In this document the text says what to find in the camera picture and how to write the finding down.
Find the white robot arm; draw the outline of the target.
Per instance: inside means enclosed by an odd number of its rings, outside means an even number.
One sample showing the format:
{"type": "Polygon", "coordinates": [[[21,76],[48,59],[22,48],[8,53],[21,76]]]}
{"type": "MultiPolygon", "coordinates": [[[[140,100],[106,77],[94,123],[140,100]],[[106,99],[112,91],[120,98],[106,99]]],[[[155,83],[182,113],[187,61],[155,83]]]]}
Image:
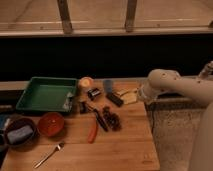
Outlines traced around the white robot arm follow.
{"type": "Polygon", "coordinates": [[[175,70],[154,69],[137,90],[138,98],[147,104],[161,94],[174,92],[206,106],[194,140],[188,171],[213,171],[213,80],[207,80],[212,72],[213,60],[195,79],[182,77],[175,70]]]}

